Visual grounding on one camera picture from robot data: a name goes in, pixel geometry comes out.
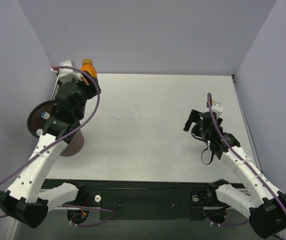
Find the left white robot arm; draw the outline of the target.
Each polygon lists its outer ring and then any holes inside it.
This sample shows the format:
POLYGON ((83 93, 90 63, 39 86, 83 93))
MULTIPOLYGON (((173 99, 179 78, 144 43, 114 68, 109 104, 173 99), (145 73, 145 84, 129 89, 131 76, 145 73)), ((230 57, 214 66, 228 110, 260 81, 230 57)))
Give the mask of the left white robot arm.
POLYGON ((84 145, 80 121, 87 100, 101 93, 97 78, 82 77, 60 83, 52 100, 37 105, 29 114, 27 128, 38 143, 30 162, 5 191, 0 191, 0 209, 9 217, 38 227, 52 209, 71 202, 80 206, 86 194, 79 186, 64 182, 40 192, 49 171, 59 157, 71 157, 84 145))

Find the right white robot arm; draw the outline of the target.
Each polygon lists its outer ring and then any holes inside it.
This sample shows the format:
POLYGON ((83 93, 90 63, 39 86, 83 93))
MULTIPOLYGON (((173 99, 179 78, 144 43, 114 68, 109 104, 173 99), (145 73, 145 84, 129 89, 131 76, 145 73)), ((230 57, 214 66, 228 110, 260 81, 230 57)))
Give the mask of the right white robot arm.
POLYGON ((216 205, 225 203, 249 220, 254 232, 267 239, 286 229, 286 193, 274 186, 245 154, 240 142, 223 131, 222 118, 213 110, 191 110, 184 131, 207 144, 216 156, 236 175, 247 193, 242 193, 226 180, 209 184, 206 199, 216 205))

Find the small orange bottle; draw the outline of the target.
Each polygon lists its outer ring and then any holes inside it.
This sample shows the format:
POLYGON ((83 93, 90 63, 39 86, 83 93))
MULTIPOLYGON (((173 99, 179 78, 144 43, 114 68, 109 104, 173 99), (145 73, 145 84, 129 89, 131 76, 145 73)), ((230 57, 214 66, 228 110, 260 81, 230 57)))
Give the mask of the small orange bottle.
POLYGON ((88 74, 91 77, 97 78, 97 71, 96 71, 95 67, 93 66, 93 61, 91 59, 85 58, 82 61, 81 70, 84 72, 88 72, 88 74))

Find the clear plastic bottle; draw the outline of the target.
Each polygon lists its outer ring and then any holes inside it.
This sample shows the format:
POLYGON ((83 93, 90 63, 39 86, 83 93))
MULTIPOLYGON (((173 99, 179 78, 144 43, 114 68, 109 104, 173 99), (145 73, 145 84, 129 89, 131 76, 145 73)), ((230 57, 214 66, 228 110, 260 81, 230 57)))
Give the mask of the clear plastic bottle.
POLYGON ((43 134, 42 129, 38 129, 38 130, 36 131, 36 135, 37 135, 38 137, 40 137, 42 134, 43 134))

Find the blue label tea bottle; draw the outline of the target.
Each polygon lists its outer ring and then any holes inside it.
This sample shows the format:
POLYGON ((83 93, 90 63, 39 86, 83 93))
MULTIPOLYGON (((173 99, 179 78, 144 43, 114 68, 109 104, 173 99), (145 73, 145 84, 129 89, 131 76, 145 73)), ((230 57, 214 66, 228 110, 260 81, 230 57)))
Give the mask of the blue label tea bottle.
POLYGON ((41 114, 41 117, 42 117, 44 120, 47 120, 47 119, 50 118, 50 114, 49 114, 48 112, 43 112, 43 113, 41 114))

